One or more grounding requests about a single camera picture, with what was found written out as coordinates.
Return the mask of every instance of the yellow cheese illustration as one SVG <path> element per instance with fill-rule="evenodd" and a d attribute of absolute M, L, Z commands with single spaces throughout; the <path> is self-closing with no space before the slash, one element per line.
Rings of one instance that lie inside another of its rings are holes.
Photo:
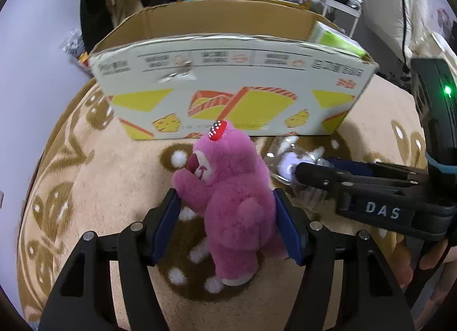
<path fill-rule="evenodd" d="M 293 92 L 277 87 L 243 87 L 218 117 L 242 130 L 260 130 L 296 101 Z"/>
<path fill-rule="evenodd" d="M 215 121 L 231 97 L 233 95 L 227 92 L 197 91 L 191 98 L 187 115 L 192 118 Z"/>
<path fill-rule="evenodd" d="M 329 134 L 332 134 L 341 124 L 346 113 L 347 111 L 326 118 L 322 122 L 322 127 L 324 128 L 324 130 L 326 130 L 326 132 L 328 132 Z"/>
<path fill-rule="evenodd" d="M 129 109 L 141 110 L 141 112 L 150 112 L 171 91 L 173 91 L 172 88 L 157 91 L 122 93 L 120 95 L 114 95 L 111 103 Z"/>
<path fill-rule="evenodd" d="M 321 90 L 312 90 L 312 93 L 322 109 L 350 103 L 354 100 L 354 96 L 348 93 Z"/>
<path fill-rule="evenodd" d="M 119 118 L 119 121 L 121 122 L 122 126 L 124 127 L 125 132 L 132 139 L 135 139 L 135 140 L 153 140 L 154 139 L 154 134 L 150 133 L 149 131 L 146 131 L 144 128 L 134 125 L 133 123 L 130 123 L 123 118 Z"/>
<path fill-rule="evenodd" d="M 284 124 L 288 128 L 302 126 L 309 118 L 309 112 L 306 109 L 300 110 L 297 114 L 290 116 L 284 120 Z"/>
<path fill-rule="evenodd" d="M 181 120 L 175 113 L 166 115 L 157 121 L 152 122 L 158 132 L 177 132 L 181 126 Z"/>

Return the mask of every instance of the bear nose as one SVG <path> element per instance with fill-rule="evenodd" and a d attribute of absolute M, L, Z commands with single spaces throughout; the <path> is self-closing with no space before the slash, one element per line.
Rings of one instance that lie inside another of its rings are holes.
<path fill-rule="evenodd" d="M 186 168 L 190 172 L 194 173 L 196 171 L 196 169 L 198 169 L 198 166 L 200 166 L 200 163 L 198 162 L 197 155 L 195 153 L 193 153 L 187 160 Z"/>

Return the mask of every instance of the beige carpet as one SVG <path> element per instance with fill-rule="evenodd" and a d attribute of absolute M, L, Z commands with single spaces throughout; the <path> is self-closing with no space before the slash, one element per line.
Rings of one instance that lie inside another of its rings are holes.
<path fill-rule="evenodd" d="M 272 138 L 252 140 L 259 153 L 264 153 Z M 331 140 L 337 141 L 338 149 L 331 146 Z M 171 187 L 175 169 L 171 155 L 177 149 L 189 153 L 194 141 L 131 140 L 100 88 L 94 80 L 88 82 L 56 124 L 27 201 L 17 254 L 19 291 L 27 320 L 40 319 L 52 285 L 80 236 L 87 230 L 99 235 L 120 232 L 142 220 Z M 309 150 L 323 145 L 324 156 L 426 165 L 412 96 L 378 76 L 338 133 L 300 137 L 299 144 Z M 362 227 L 335 215 L 332 201 L 321 211 L 323 223 L 334 231 L 355 233 Z M 170 328 L 282 329 L 303 268 L 292 260 L 261 258 L 261 270 L 248 285 L 227 288 L 214 277 L 210 256 L 203 253 L 200 260 L 189 260 L 196 246 L 204 246 L 203 224 L 188 211 L 181 215 L 165 259 L 149 270 Z M 395 235 L 389 233 L 379 242 L 388 255 Z M 112 265 L 112 272 L 118 323 L 129 328 L 116 265 Z M 336 317 L 339 285 L 334 282 L 326 327 L 332 326 Z"/>

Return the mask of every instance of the stuffed toy bear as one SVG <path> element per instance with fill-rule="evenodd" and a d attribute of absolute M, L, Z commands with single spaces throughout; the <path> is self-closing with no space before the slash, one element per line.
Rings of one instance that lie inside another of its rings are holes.
<path fill-rule="evenodd" d="M 228 286 L 241 285 L 259 269 L 257 251 L 285 253 L 269 170 L 249 137 L 227 121 L 217 121 L 193 152 L 173 174 L 173 187 L 204 218 L 216 275 Z"/>

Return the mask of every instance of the metal screw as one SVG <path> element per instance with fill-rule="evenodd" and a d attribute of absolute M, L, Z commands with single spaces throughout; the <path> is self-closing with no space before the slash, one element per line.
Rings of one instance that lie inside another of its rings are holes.
<path fill-rule="evenodd" d="M 90 241 L 93 237 L 95 237 L 95 233 L 92 232 L 92 231 L 85 232 L 85 233 L 83 234 L 83 240 L 84 240 L 84 241 Z"/>
<path fill-rule="evenodd" d="M 132 225 L 130 225 L 130 229 L 133 232 L 138 232 L 139 230 L 143 229 L 143 223 L 141 223 L 141 221 L 135 221 L 135 223 L 132 223 Z"/>
<path fill-rule="evenodd" d="M 361 231 L 359 232 L 359 237 L 362 238 L 364 241 L 366 241 L 366 240 L 369 240 L 369 239 L 370 239 L 371 235 L 370 235 L 370 233 L 367 232 L 366 230 L 361 230 Z"/>
<path fill-rule="evenodd" d="M 310 227 L 312 230 L 319 231 L 319 230 L 322 229 L 322 224 L 319 223 L 319 221 L 312 221 L 312 222 L 309 224 L 309 227 Z"/>

